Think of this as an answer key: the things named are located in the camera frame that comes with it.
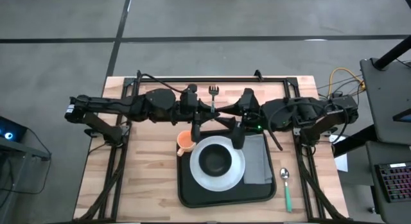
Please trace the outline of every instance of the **orange cup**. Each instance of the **orange cup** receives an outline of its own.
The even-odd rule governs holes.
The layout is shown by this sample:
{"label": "orange cup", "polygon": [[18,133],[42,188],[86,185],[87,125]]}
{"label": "orange cup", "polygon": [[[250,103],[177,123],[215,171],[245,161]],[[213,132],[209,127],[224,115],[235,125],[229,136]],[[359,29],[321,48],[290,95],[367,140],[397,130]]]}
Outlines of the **orange cup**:
{"label": "orange cup", "polygon": [[179,133],[177,136],[177,144],[180,148],[177,151],[177,155],[181,157],[185,152],[193,151],[195,147],[195,142],[191,140],[191,132],[189,130]]}

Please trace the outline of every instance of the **gray cloth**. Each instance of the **gray cloth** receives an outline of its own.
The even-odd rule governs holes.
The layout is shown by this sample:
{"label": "gray cloth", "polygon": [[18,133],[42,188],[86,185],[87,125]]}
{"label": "gray cloth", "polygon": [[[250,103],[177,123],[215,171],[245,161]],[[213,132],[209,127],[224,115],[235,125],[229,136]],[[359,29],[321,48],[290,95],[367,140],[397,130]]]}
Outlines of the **gray cloth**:
{"label": "gray cloth", "polygon": [[245,158],[244,184],[269,184],[272,172],[262,134],[245,136],[243,153]]}

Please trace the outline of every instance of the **wooden tabletop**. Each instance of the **wooden tabletop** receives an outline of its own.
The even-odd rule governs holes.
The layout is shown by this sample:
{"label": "wooden tabletop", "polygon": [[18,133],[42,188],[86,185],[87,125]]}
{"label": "wooden tabletop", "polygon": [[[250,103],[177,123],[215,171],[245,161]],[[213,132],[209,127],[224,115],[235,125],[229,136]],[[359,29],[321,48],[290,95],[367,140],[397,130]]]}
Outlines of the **wooden tabletop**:
{"label": "wooden tabletop", "polygon": [[[296,76],[301,96],[317,97],[317,90],[312,76]],[[119,98],[124,77],[109,77],[105,84],[103,97]],[[265,101],[283,98],[282,83],[196,83],[198,97],[205,103],[211,104],[208,94],[209,85],[217,85],[220,93],[216,106],[235,103],[245,87],[254,90],[260,104]],[[170,85],[185,89],[187,83],[171,83]],[[148,90],[162,88],[158,83],[142,83],[140,94]],[[114,125],[116,116],[100,114],[108,124]],[[183,206],[177,196],[177,168],[176,168],[176,138],[179,132],[189,130],[190,124],[179,123],[172,126],[170,123],[156,123],[144,121],[133,123],[128,144],[128,153],[121,196],[119,201],[118,221],[132,222],[246,222],[246,221],[306,221],[304,198],[295,157],[295,149],[291,132],[276,132],[275,135],[282,144],[284,151],[279,151],[269,138],[268,145],[277,192],[266,202],[245,203],[190,209]],[[209,121],[202,125],[201,130],[217,130],[223,128],[216,121]],[[103,139],[95,139],[91,149],[101,145]],[[335,166],[330,144],[320,142],[314,155],[315,165],[319,178],[320,188],[337,210],[348,217],[342,193],[340,179]],[[80,217],[92,205],[103,189],[110,147],[102,147],[94,151],[87,159],[83,181],[78,195],[74,218]],[[292,197],[293,212],[286,212],[283,181],[279,170],[286,167],[290,172],[288,185]],[[318,216],[313,191],[310,189],[311,205],[314,216]],[[112,194],[109,196],[107,214],[111,211]]]}

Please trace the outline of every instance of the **green spoon handle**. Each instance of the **green spoon handle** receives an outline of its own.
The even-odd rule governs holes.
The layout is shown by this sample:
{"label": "green spoon handle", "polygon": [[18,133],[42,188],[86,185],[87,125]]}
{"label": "green spoon handle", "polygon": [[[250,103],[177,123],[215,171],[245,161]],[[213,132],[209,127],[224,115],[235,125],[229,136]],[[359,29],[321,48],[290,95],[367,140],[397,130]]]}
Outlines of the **green spoon handle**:
{"label": "green spoon handle", "polygon": [[290,190],[288,188],[288,183],[285,182],[285,203],[287,207],[287,212],[292,212],[292,205],[291,205],[291,196],[290,196]]}

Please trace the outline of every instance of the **metal fork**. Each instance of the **metal fork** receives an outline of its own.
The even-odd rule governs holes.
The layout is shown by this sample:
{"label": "metal fork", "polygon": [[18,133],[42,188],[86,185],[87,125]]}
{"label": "metal fork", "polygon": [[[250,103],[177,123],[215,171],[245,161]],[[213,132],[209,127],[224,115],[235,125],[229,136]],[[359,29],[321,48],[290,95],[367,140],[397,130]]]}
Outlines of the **metal fork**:
{"label": "metal fork", "polygon": [[214,106],[214,97],[218,95],[218,92],[220,89],[218,86],[210,86],[208,87],[208,93],[211,95],[211,112],[215,112],[215,106]]}

